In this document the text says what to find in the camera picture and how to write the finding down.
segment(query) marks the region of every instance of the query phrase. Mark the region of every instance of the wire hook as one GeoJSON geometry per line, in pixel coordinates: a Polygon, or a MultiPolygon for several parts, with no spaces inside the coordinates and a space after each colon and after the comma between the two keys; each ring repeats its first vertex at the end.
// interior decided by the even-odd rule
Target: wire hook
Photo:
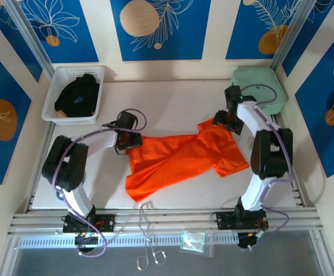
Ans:
{"type": "Polygon", "coordinates": [[[163,250],[155,252],[154,248],[153,248],[153,245],[152,245],[152,242],[150,241],[150,238],[149,238],[149,227],[150,227],[151,223],[146,218],[146,215],[145,215],[145,212],[144,212],[144,205],[145,204],[147,204],[147,202],[144,203],[144,204],[142,204],[142,206],[140,207],[140,211],[139,211],[139,215],[140,215],[140,218],[139,218],[139,228],[141,229],[141,231],[143,232],[143,235],[145,237],[145,255],[144,256],[140,256],[140,257],[137,258],[137,269],[138,270],[146,270],[149,267],[148,243],[149,243],[149,246],[151,248],[151,252],[153,254],[154,262],[157,265],[165,264],[166,261],[167,261],[166,253],[163,250]],[[143,222],[143,217],[144,217],[145,221],[147,222],[146,231],[141,226],[141,223],[143,222]],[[157,256],[160,255],[160,254],[163,256],[163,261],[162,262],[159,262],[158,259],[157,259],[157,256]],[[143,259],[143,258],[145,258],[145,260],[146,260],[146,266],[144,268],[142,268],[140,266],[140,259],[143,259]]]}

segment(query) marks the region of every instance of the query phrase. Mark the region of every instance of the robotic arm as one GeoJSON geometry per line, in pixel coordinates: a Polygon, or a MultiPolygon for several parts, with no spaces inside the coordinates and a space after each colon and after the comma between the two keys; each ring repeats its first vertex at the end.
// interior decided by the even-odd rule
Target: robotic arm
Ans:
{"type": "MultiPolygon", "coordinates": [[[[252,179],[244,195],[239,198],[234,212],[217,213],[218,228],[256,229],[260,226],[258,221],[266,221],[266,213],[263,210],[264,199],[277,179],[289,171],[288,163],[291,166],[293,134],[290,129],[282,129],[274,124],[260,110],[253,96],[242,96],[239,86],[231,86],[224,93],[228,112],[223,110],[217,112],[214,124],[222,124],[238,135],[246,124],[255,136],[255,140],[250,160],[252,179]],[[281,147],[276,134],[282,140],[284,148],[281,147]]],[[[245,239],[245,241],[239,246],[246,248],[255,244],[256,237],[253,236],[251,240],[245,239]]]]}
{"type": "MultiPolygon", "coordinates": [[[[76,213],[93,225],[98,222],[102,225],[107,225],[108,227],[101,227],[99,229],[103,232],[111,232],[113,230],[113,223],[109,224],[109,222],[114,219],[114,216],[95,214],[95,207],[90,202],[82,186],[85,177],[86,160],[89,156],[104,148],[114,147],[118,153],[119,151],[142,145],[141,134],[132,132],[131,130],[135,123],[137,123],[137,117],[123,111],[116,121],[103,125],[104,128],[109,129],[106,132],[104,131],[100,135],[100,138],[90,141],[88,145],[76,143],[71,147],[63,164],[59,168],[55,183],[56,188],[62,190],[65,200],[71,207],[68,210],[69,215],[64,219],[63,232],[78,233],[87,227],[83,221],[78,220],[74,216],[76,213]]],[[[60,159],[71,143],[71,139],[65,136],[59,136],[55,139],[42,168],[42,175],[50,183],[53,181],[53,176],[60,159]]]]}

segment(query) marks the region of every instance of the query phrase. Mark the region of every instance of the cable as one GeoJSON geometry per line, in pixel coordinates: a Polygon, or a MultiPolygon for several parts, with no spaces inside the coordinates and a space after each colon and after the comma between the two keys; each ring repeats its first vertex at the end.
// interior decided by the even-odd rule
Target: cable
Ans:
{"type": "Polygon", "coordinates": [[[259,221],[259,220],[257,220],[256,222],[258,223],[258,233],[259,233],[259,232],[260,232],[260,230],[261,230],[260,221],[259,221]]]}
{"type": "Polygon", "coordinates": [[[266,228],[269,228],[269,225],[268,225],[268,223],[266,221],[264,221],[262,218],[260,219],[260,221],[262,221],[263,224],[265,224],[266,228]]]}
{"type": "Polygon", "coordinates": [[[102,128],[102,129],[99,129],[97,131],[93,131],[93,132],[90,132],[88,134],[85,134],[84,136],[80,137],[80,138],[77,138],[75,139],[67,148],[66,150],[63,152],[63,155],[61,157],[61,159],[59,160],[59,163],[56,167],[56,170],[54,172],[54,175],[53,175],[53,180],[52,180],[52,187],[54,188],[55,191],[58,191],[61,196],[62,196],[62,199],[64,201],[64,203],[67,205],[67,207],[69,208],[70,211],[72,211],[72,213],[78,217],[83,223],[85,223],[86,225],[88,225],[89,227],[91,227],[93,230],[96,231],[97,234],[100,235],[101,238],[103,238],[104,240],[104,248],[102,250],[102,252],[100,252],[99,254],[96,254],[96,255],[87,255],[87,254],[84,254],[80,251],[80,243],[78,244],[77,246],[77,251],[79,252],[79,255],[82,255],[82,256],[85,256],[85,257],[88,257],[88,258],[96,258],[96,257],[99,257],[101,255],[104,254],[104,252],[106,251],[107,249],[107,240],[106,238],[104,237],[104,235],[102,234],[102,232],[95,226],[93,225],[91,222],[87,221],[84,217],[82,217],[78,212],[76,212],[72,207],[71,205],[68,203],[67,199],[66,199],[66,196],[64,195],[63,193],[63,189],[58,189],[56,188],[56,180],[57,180],[57,176],[58,176],[58,173],[59,173],[59,170],[63,164],[63,161],[64,159],[66,158],[67,154],[69,153],[70,149],[77,143],[77,142],[80,142],[88,137],[91,137],[91,136],[94,136],[94,135],[97,135],[97,134],[100,134],[100,133],[103,133],[103,132],[106,132],[106,131],[133,131],[133,132],[139,132],[139,131],[142,131],[146,125],[147,125],[147,118],[145,116],[144,113],[142,113],[141,111],[137,110],[137,109],[125,109],[123,111],[121,111],[118,115],[117,115],[117,119],[120,117],[121,113],[124,112],[124,111],[127,111],[127,110],[132,110],[132,111],[136,111],[138,113],[140,113],[144,119],[145,119],[145,123],[143,125],[142,128],[139,128],[139,129],[127,129],[127,128],[102,128]]]}
{"type": "MultiPolygon", "coordinates": [[[[266,123],[266,125],[267,125],[267,126],[274,132],[275,137],[277,137],[278,142],[279,142],[279,145],[281,146],[281,149],[282,149],[282,151],[283,151],[284,157],[285,157],[285,159],[286,159],[286,163],[287,163],[288,171],[289,171],[289,179],[273,179],[272,181],[269,182],[269,184],[271,184],[271,185],[275,185],[275,183],[278,183],[278,182],[281,182],[281,183],[292,183],[292,179],[293,179],[293,175],[294,175],[294,173],[293,173],[293,168],[292,168],[292,165],[291,165],[290,157],[289,157],[289,154],[288,154],[288,152],[287,152],[287,149],[286,149],[286,147],[285,147],[285,145],[284,145],[284,142],[283,142],[283,140],[281,139],[281,136],[279,135],[278,131],[273,127],[273,125],[271,124],[271,122],[266,118],[266,116],[265,116],[265,115],[260,111],[260,109],[258,108],[258,106],[259,106],[260,104],[263,104],[263,103],[264,103],[264,104],[269,104],[269,103],[274,102],[274,101],[277,99],[278,94],[277,94],[277,92],[275,91],[274,88],[272,88],[272,87],[269,86],[269,85],[264,85],[264,84],[262,84],[262,83],[254,83],[254,84],[252,84],[252,85],[248,85],[248,86],[244,87],[243,89],[241,89],[241,92],[242,92],[243,90],[247,89],[247,88],[254,87],[254,86],[262,86],[262,87],[266,87],[266,88],[270,89],[270,90],[274,93],[274,98],[273,98],[273,99],[271,99],[271,100],[269,100],[269,101],[258,102],[258,103],[254,106],[254,108],[255,108],[255,112],[258,114],[258,116],[259,116],[259,117],[266,123]]],[[[285,227],[285,226],[287,225],[287,223],[289,222],[289,216],[288,216],[288,214],[286,214],[286,213],[284,213],[284,212],[277,211],[277,210],[274,210],[274,209],[272,209],[272,208],[265,207],[265,206],[263,206],[263,205],[262,205],[262,207],[263,207],[264,210],[271,211],[271,212],[275,212],[275,213],[278,213],[278,214],[282,214],[282,215],[284,215],[284,216],[286,217],[285,222],[284,222],[281,226],[279,226],[273,233],[271,233],[270,235],[268,235],[268,236],[266,236],[265,238],[263,238],[263,239],[262,239],[262,241],[263,241],[263,240],[267,240],[267,239],[273,237],[273,236],[274,236],[276,233],[278,233],[283,227],[285,227]]],[[[251,246],[251,247],[249,248],[249,250],[252,250],[252,248],[254,248],[254,247],[257,246],[257,245],[258,245],[258,243],[254,244],[253,246],[251,246]]]]}
{"type": "Polygon", "coordinates": [[[224,212],[213,212],[213,213],[211,214],[211,217],[212,217],[212,220],[213,220],[215,223],[217,223],[218,220],[213,219],[213,216],[214,216],[214,215],[217,215],[217,213],[219,213],[220,215],[224,215],[224,216],[226,216],[226,217],[233,217],[233,216],[235,215],[235,214],[226,214],[226,213],[224,213],[224,212]]]}

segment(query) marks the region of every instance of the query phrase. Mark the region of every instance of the orange circle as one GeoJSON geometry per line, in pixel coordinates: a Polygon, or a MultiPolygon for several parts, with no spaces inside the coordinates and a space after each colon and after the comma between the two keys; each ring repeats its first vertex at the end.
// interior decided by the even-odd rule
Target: orange circle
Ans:
{"type": "Polygon", "coordinates": [[[148,36],[160,24],[157,10],[145,0],[132,0],[121,10],[122,28],[130,36],[148,36]]]}
{"type": "Polygon", "coordinates": [[[243,0],[243,4],[246,6],[252,5],[256,0],[243,0]]]}
{"type": "Polygon", "coordinates": [[[281,25],[265,33],[259,41],[259,51],[266,55],[275,53],[287,29],[287,25],[281,25]]]}
{"type": "Polygon", "coordinates": [[[161,49],[162,48],[161,43],[155,43],[154,48],[157,49],[157,50],[161,49]]]}
{"type": "Polygon", "coordinates": [[[57,47],[60,44],[60,41],[56,36],[49,35],[45,38],[45,40],[52,47],[57,47]]]}
{"type": "Polygon", "coordinates": [[[0,141],[7,142],[15,135],[17,115],[15,107],[5,99],[0,99],[0,116],[0,141]]]}
{"type": "Polygon", "coordinates": [[[332,126],[334,125],[334,110],[333,109],[329,109],[326,114],[325,114],[325,122],[332,126]]]}

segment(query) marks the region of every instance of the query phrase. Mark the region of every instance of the black cloth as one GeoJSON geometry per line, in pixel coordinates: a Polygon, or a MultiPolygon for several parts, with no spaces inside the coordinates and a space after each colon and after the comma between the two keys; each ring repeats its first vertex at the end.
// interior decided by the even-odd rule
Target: black cloth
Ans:
{"type": "Polygon", "coordinates": [[[67,117],[92,116],[97,107],[99,83],[93,75],[84,74],[67,85],[59,95],[54,108],[67,117]]]}

